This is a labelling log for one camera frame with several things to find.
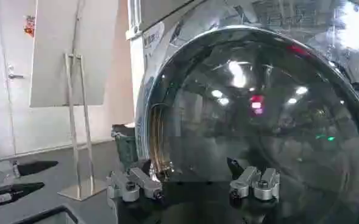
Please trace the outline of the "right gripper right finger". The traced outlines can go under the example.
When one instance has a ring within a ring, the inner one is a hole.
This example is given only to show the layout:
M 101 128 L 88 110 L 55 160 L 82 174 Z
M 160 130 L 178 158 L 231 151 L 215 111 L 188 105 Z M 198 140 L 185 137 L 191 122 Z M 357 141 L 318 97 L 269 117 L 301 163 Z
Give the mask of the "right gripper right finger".
M 257 200 L 279 200 L 280 174 L 274 168 L 267 168 L 261 172 L 255 166 L 243 168 L 238 161 L 227 158 L 227 165 L 232 173 L 229 184 L 232 198 L 247 198 L 250 194 Z

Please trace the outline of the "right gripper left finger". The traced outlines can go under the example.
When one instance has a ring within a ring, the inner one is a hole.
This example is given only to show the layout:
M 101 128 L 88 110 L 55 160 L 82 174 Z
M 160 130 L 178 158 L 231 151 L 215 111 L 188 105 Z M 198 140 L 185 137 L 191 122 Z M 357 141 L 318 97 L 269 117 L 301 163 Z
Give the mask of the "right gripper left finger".
M 150 171 L 151 160 L 131 164 L 126 170 L 113 170 L 107 176 L 107 200 L 120 199 L 126 203 L 144 198 L 159 201 L 164 199 L 163 185 L 154 180 Z

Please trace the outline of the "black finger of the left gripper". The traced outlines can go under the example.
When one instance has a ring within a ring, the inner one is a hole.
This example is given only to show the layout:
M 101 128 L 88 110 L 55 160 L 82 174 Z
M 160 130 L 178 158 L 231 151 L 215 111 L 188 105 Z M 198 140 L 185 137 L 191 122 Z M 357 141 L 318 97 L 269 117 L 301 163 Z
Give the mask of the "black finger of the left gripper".
M 0 186 L 0 206 L 13 203 L 45 187 L 43 182 L 20 183 Z
M 15 178 L 20 178 L 36 173 L 40 173 L 44 170 L 55 167 L 58 161 L 30 161 L 27 163 L 13 163 L 12 174 Z

